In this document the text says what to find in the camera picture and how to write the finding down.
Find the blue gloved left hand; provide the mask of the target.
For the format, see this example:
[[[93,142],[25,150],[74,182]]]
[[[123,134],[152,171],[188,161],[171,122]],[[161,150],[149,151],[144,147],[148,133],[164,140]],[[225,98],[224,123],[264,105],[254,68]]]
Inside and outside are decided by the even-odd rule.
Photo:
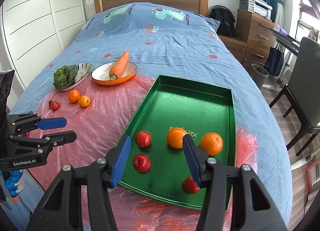
[[[1,201],[16,197],[24,188],[23,170],[1,171]]]

